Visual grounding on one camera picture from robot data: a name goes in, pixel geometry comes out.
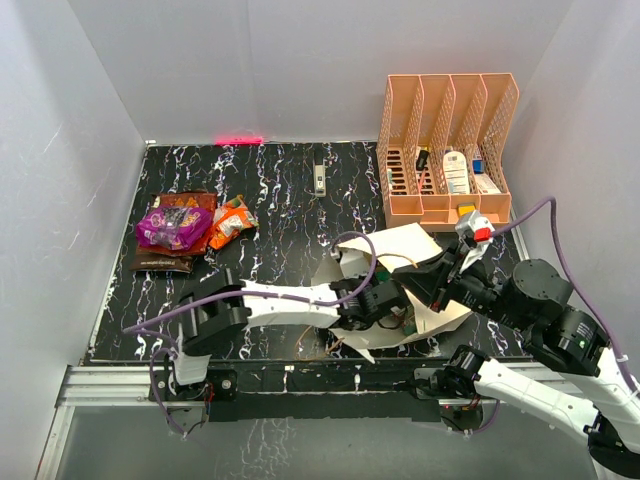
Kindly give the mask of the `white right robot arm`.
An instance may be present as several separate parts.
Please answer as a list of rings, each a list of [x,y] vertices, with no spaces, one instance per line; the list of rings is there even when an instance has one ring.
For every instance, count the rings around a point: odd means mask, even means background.
[[[639,383],[605,328],[570,305],[573,286],[540,259],[518,263],[503,284],[491,282],[481,262],[465,267],[464,261],[459,246],[451,244],[431,259],[395,269],[391,277],[435,312],[457,302],[520,333],[524,350],[582,395],[557,392],[465,345],[443,368],[415,377],[413,389],[506,402],[584,443],[607,470],[638,478]]]

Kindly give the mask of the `purple snack packet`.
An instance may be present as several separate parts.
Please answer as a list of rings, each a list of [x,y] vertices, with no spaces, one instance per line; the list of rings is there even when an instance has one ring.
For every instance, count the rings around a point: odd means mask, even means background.
[[[212,219],[204,208],[160,205],[136,225],[136,238],[141,247],[188,250],[206,233]]]

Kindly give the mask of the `orange snack packet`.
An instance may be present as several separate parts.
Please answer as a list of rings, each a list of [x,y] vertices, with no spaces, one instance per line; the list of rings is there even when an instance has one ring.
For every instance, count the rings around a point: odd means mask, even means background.
[[[218,251],[243,231],[256,229],[258,226],[258,220],[249,211],[244,196],[237,195],[215,210],[209,247]]]

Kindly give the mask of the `brown sea salt packet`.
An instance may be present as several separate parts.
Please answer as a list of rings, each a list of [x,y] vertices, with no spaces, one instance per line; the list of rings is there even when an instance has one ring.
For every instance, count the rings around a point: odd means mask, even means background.
[[[192,256],[166,256],[155,253],[137,254],[129,270],[133,272],[176,272],[191,273],[194,258]]]

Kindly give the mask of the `beige paper bag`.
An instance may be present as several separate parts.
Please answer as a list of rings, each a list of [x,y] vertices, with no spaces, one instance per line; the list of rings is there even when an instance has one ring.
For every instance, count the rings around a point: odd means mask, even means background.
[[[417,223],[381,230],[368,236],[372,241],[378,262],[387,272],[404,266],[413,266],[429,260],[442,251],[435,240]],[[471,311],[452,301],[436,313],[422,304],[412,293],[407,294],[410,306],[399,316],[389,315],[366,330],[348,331],[332,328],[330,332],[367,360],[373,353],[386,348],[427,339],[460,327]]]

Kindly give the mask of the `red snack packet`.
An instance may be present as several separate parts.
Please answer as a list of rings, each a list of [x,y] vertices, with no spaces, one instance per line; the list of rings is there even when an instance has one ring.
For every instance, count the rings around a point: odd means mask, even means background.
[[[171,257],[203,255],[213,233],[216,207],[215,193],[154,195],[135,227],[137,250]]]

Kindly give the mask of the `green teal snack packet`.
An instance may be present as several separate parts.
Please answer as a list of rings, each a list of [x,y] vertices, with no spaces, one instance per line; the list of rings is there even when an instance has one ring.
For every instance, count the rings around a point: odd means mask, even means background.
[[[405,334],[417,331],[415,307],[408,291],[391,278],[388,271],[376,272],[376,305],[380,310],[377,325],[385,330],[402,330]]]

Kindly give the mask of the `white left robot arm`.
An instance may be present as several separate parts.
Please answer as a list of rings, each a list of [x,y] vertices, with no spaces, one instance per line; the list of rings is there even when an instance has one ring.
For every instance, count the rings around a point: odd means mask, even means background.
[[[380,320],[404,314],[411,302],[393,280],[344,278],[314,286],[276,286],[239,279],[230,270],[208,281],[178,308],[178,353],[172,360],[171,385],[194,399],[206,387],[213,350],[243,329],[305,325],[318,329],[366,331]]]

